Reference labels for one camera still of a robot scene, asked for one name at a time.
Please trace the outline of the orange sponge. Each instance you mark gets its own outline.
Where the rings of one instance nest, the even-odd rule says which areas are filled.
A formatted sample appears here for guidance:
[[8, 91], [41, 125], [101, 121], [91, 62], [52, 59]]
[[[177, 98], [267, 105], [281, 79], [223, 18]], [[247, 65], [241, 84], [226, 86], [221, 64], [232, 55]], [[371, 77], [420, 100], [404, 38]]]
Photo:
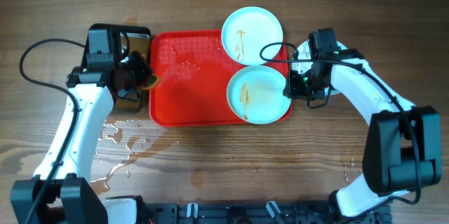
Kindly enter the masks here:
[[146, 78], [145, 83], [141, 86], [141, 89], [149, 90], [157, 86], [161, 81], [161, 78], [155, 74]]

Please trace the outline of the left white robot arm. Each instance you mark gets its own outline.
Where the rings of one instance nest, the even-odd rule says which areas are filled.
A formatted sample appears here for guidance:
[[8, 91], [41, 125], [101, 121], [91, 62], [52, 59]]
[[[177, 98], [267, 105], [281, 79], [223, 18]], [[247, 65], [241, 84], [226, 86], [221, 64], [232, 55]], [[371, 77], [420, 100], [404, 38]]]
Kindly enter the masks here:
[[145, 57], [137, 51], [106, 67], [76, 67], [66, 108], [52, 145], [29, 180], [17, 180], [11, 204], [19, 223], [148, 223], [140, 196], [99, 200], [90, 184], [96, 138], [121, 89], [152, 84]]

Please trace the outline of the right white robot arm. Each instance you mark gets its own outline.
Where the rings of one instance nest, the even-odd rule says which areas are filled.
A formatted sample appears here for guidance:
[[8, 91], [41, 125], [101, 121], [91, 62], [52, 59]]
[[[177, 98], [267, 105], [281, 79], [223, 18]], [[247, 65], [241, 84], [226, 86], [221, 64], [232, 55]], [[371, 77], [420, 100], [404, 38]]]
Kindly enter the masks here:
[[431, 106], [418, 107], [384, 83], [363, 58], [311, 61], [304, 73], [289, 71], [285, 94], [307, 101], [342, 93], [368, 124], [363, 173], [332, 192], [327, 218], [348, 223], [392, 202], [417, 204], [422, 189], [442, 176], [441, 125]]

